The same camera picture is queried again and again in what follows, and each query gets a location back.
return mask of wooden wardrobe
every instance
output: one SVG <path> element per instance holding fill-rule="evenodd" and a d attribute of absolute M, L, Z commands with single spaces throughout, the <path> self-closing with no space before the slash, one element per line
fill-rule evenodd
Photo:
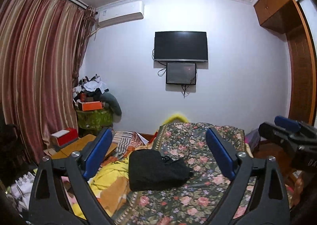
<path fill-rule="evenodd" d="M 316 110 L 316 54 L 301 7 L 295 0 L 259 0 L 254 8 L 262 27 L 286 33 L 292 72 L 288 117 L 313 124 Z"/>

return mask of folded black clothing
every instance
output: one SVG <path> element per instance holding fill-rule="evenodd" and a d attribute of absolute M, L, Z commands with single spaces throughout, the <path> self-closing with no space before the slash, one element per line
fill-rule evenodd
<path fill-rule="evenodd" d="M 132 191 L 165 190 L 180 187 L 191 176 L 192 168 L 184 160 L 162 157 L 159 151 L 133 151 L 129 159 L 129 183 Z"/>

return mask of floral blanket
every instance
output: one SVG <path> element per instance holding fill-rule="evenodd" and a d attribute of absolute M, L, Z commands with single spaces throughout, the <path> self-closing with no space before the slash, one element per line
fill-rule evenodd
<path fill-rule="evenodd" d="M 203 224 L 223 196 L 230 181 L 224 178 L 205 141 L 215 127 L 237 150 L 246 151 L 244 131 L 208 123 L 170 123 L 160 127 L 153 149 L 173 159 L 184 158 L 194 176 L 182 187 L 165 191 L 130 192 L 127 202 L 112 216 L 122 225 Z M 250 179 L 235 217 L 246 209 L 254 187 Z"/>

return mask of white wall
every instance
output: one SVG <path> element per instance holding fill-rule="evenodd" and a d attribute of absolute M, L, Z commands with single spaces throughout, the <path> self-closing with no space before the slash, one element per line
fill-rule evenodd
<path fill-rule="evenodd" d="M 311 0 L 299 0 L 299 3 L 312 33 L 313 43 L 317 52 L 317 8 Z M 317 128 L 317 119 L 315 119 L 314 127 Z"/>
<path fill-rule="evenodd" d="M 285 36 L 259 26 L 252 5 L 230 0 L 144 0 L 143 20 L 102 28 L 90 39 L 85 72 L 101 75 L 122 108 L 117 130 L 154 133 L 174 113 L 191 122 L 245 130 L 288 115 Z M 206 31 L 209 64 L 183 97 L 152 60 L 155 31 Z"/>

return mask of orange box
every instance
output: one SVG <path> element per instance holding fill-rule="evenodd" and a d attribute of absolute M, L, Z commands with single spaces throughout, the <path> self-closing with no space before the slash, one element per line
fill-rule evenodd
<path fill-rule="evenodd" d="M 86 103 L 78 103 L 78 108 L 81 111 L 92 111 L 92 110 L 99 110 L 102 109 L 102 103 L 97 102 L 86 102 Z"/>

